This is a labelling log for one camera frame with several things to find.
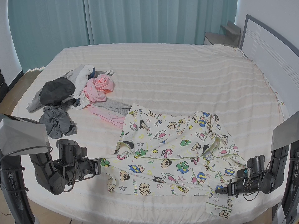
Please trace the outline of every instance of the curtain fold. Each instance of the curtain fold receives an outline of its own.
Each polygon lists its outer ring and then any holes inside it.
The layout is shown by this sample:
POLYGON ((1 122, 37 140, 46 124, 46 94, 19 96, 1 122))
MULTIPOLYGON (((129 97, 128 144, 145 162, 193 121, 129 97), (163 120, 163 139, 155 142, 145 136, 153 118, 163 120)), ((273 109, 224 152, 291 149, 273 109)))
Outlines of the curtain fold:
POLYGON ((46 66, 66 47, 107 43, 203 44, 234 22, 237 0, 8 0, 23 71, 46 66))

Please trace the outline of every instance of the striped bed sheet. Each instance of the striped bed sheet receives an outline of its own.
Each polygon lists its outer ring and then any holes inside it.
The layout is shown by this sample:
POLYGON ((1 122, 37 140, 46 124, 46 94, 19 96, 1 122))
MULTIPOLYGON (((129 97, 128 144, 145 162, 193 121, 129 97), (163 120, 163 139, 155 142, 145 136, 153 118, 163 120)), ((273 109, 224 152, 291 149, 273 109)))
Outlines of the striped bed sheet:
MULTIPOLYGON (((239 49, 222 45, 104 44, 66 48, 41 72, 12 115, 39 120, 43 109, 26 110, 47 82, 81 64, 113 69, 115 88, 109 98, 156 113, 215 113, 235 139, 245 160, 264 154, 270 161, 272 130, 283 122, 278 100, 259 68, 239 49)), ((87 147, 88 157, 113 154, 121 130, 87 109, 68 110, 78 133, 67 138, 87 147)), ((58 158, 56 140, 50 139, 58 158)), ((28 197, 62 215, 91 223, 244 223, 278 203, 285 183, 252 202, 242 196, 228 220, 205 212, 207 196, 135 196, 107 192, 106 174, 78 182, 72 192, 54 196, 35 180, 29 156, 22 157, 28 197)))

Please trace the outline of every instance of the white wall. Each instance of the white wall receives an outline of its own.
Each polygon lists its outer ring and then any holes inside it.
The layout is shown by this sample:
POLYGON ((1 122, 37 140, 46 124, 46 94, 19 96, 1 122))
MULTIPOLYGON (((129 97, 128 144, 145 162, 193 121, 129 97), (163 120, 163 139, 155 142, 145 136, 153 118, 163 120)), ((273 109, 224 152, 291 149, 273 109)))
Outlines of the white wall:
POLYGON ((7 85, 22 71, 10 35, 7 0, 0 0, 0 69, 7 85))
POLYGON ((235 24, 242 32, 246 14, 265 23, 299 49, 299 0, 238 0, 235 24))

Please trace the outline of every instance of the wooden floor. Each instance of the wooden floor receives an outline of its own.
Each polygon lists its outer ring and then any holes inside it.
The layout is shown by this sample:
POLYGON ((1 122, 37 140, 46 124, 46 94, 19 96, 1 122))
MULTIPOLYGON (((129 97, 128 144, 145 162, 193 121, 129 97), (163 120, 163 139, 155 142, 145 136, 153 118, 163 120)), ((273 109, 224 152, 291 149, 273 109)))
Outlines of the wooden floor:
MULTIPOLYGON (((39 75, 40 71, 32 71, 26 73, 17 84, 7 93, 3 101, 0 103, 0 113, 11 114, 18 101, 21 99, 23 94, 27 91, 29 86, 39 75)), ((71 219, 62 216, 56 212, 50 211, 34 202, 29 200, 32 212, 38 217, 40 224, 69 224, 71 219)), ((0 191, 0 212, 4 214, 10 214, 7 203, 4 199, 3 193, 0 191)), ((0 223, 2 224, 14 224, 15 221, 11 215, 5 216, 0 213, 0 223)), ((269 208, 263 214, 258 216, 255 220, 247 222, 246 224, 271 224, 272 220, 272 209, 269 208)), ((71 224, 82 224, 82 222, 73 220, 71 224)))

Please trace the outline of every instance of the pink garment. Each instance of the pink garment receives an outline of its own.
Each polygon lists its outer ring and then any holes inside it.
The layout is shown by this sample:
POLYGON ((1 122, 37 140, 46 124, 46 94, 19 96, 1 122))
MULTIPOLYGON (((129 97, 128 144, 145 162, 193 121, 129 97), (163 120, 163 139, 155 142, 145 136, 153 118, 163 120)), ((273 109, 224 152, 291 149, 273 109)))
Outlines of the pink garment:
POLYGON ((113 123, 117 127, 121 128, 123 127, 123 122, 125 121, 124 116, 118 116, 112 113, 108 113, 105 111, 102 111, 100 107, 96 107, 93 104, 89 104, 87 106, 87 109, 92 112, 93 114, 98 115, 102 120, 108 121, 110 123, 113 123))
POLYGON ((83 92, 85 96, 91 101, 106 101, 106 93, 113 91, 113 80, 110 76, 100 74, 97 78, 89 79, 83 92))

